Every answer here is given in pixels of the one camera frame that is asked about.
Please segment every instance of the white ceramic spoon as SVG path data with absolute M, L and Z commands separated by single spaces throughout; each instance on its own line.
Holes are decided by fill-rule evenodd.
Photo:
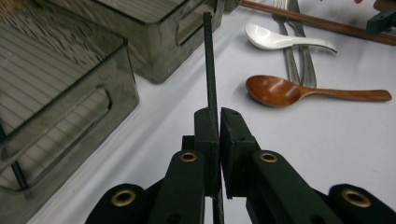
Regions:
M 280 35 L 254 24 L 247 25 L 245 31 L 250 42 L 260 49 L 283 49 L 293 45 L 315 45 L 337 52 L 332 43 L 322 39 Z

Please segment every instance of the metal fork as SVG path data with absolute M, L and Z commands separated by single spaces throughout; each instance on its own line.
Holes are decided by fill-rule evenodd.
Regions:
M 289 0 L 274 0 L 274 7 L 288 9 Z M 284 17 L 278 17 L 273 15 L 273 20 L 279 25 L 279 30 L 282 35 L 288 35 L 288 31 L 286 30 L 285 22 L 288 20 Z M 286 67 L 288 68 L 288 77 L 289 80 L 300 85 L 300 78 L 298 76 L 297 65 L 294 60 L 293 50 L 292 48 L 283 49 L 283 53 L 285 55 Z
M 290 11 L 300 13 L 297 0 L 290 0 L 290 3 L 285 8 Z M 299 21 L 289 20 L 289 24 L 294 28 L 294 32 L 297 36 L 305 37 L 303 24 Z M 301 73 L 301 85 L 310 88 L 317 87 L 317 78 L 315 77 L 314 64 L 312 63 L 311 52 L 308 46 L 300 46 L 301 61 L 303 70 Z

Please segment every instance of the spoon handle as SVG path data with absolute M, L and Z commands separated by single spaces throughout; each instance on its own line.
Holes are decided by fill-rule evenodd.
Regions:
M 289 42 L 291 45 L 319 46 L 319 47 L 323 47 L 326 49 L 330 49 L 330 50 L 334 51 L 335 53 L 337 52 L 337 48 L 335 47 L 335 45 L 333 45 L 329 41 L 322 40 L 322 39 L 295 36 L 294 38 L 289 39 Z
M 334 98 L 355 100 L 355 101 L 390 101 L 392 96 L 388 91 L 340 91 L 329 89 L 311 89 L 304 88 L 304 96 L 306 95 L 327 95 Z

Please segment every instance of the cutlery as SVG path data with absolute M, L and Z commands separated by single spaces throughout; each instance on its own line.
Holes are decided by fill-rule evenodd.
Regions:
M 248 24 L 245 31 L 250 42 L 260 49 L 283 49 L 294 45 L 314 45 L 337 52 L 332 43 L 322 39 L 280 35 L 255 24 Z
M 288 5 L 289 11 L 300 13 L 297 0 L 289 0 Z M 297 36 L 305 37 L 303 24 L 299 21 L 288 20 L 289 24 L 293 27 L 294 32 Z M 302 55 L 302 73 L 301 73 L 301 85 L 305 87 L 315 88 L 317 86 L 317 78 L 315 77 L 314 64 L 311 58 L 311 52 L 308 46 L 301 46 L 300 52 Z
M 287 8 L 289 0 L 274 0 L 274 7 Z M 273 20 L 279 25 L 279 32 L 282 35 L 288 35 L 285 23 L 288 21 L 285 17 L 279 17 L 276 15 L 272 16 Z M 285 55 L 286 67 L 288 69 L 288 77 L 291 82 L 300 83 L 300 77 L 298 76 L 297 65 L 294 60 L 293 49 L 291 47 L 284 48 L 283 54 Z
M 354 101 L 390 101 L 388 91 L 341 91 L 314 89 L 299 86 L 281 77 L 253 76 L 247 79 L 246 88 L 250 96 L 263 105 L 292 105 L 308 95 L 326 95 Z
M 336 32 L 338 34 L 354 36 L 357 38 L 366 39 L 381 44 L 396 46 L 396 36 L 393 35 L 384 35 L 384 34 L 367 35 L 364 29 L 355 26 L 350 26 L 335 21 L 327 21 L 327 20 L 323 20 L 322 18 L 312 17 L 297 12 L 287 11 L 277 7 L 270 7 L 265 4 L 255 3 L 247 0 L 241 0 L 239 6 L 257 9 L 262 12 L 269 12 L 272 13 L 273 15 L 286 17 L 297 21 L 303 21 L 305 24 L 314 26 L 316 28 L 328 30 L 331 32 Z

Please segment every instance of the brass screw insert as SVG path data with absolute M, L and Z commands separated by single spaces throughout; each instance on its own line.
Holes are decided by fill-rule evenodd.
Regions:
M 117 207 L 126 206 L 134 201 L 136 193 L 131 189 L 122 189 L 117 191 L 111 198 L 111 202 Z
M 354 189 L 344 189 L 342 191 L 343 198 L 355 206 L 366 208 L 371 206 L 370 199 Z
M 196 161 L 197 158 L 198 158 L 198 156 L 192 152 L 186 152 L 186 153 L 181 154 L 181 156 L 180 156 L 180 159 L 185 162 Z
M 276 162 L 277 161 L 277 156 L 272 153 L 268 153 L 268 152 L 262 153 L 261 158 L 263 161 L 266 161 L 266 162 Z

